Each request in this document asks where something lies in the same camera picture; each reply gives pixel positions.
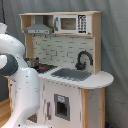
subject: gray wall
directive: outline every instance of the gray wall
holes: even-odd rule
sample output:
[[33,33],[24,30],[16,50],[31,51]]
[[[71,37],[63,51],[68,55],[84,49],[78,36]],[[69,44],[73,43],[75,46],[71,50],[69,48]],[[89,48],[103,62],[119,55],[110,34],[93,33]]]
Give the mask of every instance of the gray wall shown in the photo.
[[[0,22],[3,23],[2,4],[0,1]],[[0,102],[9,97],[7,79],[0,75]]]
[[128,0],[4,0],[9,32],[24,43],[19,13],[102,12],[102,70],[114,83],[106,88],[106,115],[114,128],[128,128]]

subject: sink basin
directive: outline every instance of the sink basin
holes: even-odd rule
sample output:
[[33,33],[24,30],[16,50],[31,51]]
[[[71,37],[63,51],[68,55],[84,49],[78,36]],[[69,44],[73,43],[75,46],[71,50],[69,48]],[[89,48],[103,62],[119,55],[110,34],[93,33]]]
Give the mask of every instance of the sink basin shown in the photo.
[[83,81],[87,79],[92,73],[87,71],[80,71],[69,68],[62,68],[51,74],[53,77],[60,77],[63,79],[73,80],[73,81]]

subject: gooseneck faucet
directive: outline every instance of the gooseneck faucet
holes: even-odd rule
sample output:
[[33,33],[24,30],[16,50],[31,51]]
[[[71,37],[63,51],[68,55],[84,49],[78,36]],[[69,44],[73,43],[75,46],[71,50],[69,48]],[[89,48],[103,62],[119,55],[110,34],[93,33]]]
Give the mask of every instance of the gooseneck faucet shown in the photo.
[[86,52],[86,51],[81,51],[81,52],[78,54],[78,63],[77,63],[76,66],[75,66],[75,67],[77,68],[77,70],[83,70],[83,69],[85,69],[86,62],[85,62],[84,64],[82,64],[82,63],[80,62],[80,58],[81,58],[81,56],[82,56],[83,54],[85,54],[85,55],[88,56],[88,58],[89,58],[89,60],[90,60],[90,65],[93,65],[92,56],[91,56],[88,52]]

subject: play kitchen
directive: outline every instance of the play kitchen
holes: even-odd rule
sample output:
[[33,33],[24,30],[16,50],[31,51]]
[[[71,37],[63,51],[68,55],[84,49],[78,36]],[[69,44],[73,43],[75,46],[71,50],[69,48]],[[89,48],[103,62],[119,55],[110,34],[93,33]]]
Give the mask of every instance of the play kitchen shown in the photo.
[[101,12],[20,17],[26,58],[39,58],[39,65],[32,67],[39,73],[40,109],[27,122],[55,128],[104,128],[105,87],[114,78],[101,71]]

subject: white robot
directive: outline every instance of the white robot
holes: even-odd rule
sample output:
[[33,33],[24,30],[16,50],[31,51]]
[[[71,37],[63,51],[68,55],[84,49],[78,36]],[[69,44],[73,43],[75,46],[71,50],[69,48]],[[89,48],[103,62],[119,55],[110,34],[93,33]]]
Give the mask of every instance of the white robot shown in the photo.
[[50,125],[27,125],[28,117],[40,107],[38,73],[23,59],[24,45],[6,35],[6,25],[0,23],[0,74],[16,82],[16,101],[13,114],[2,128],[53,128]]

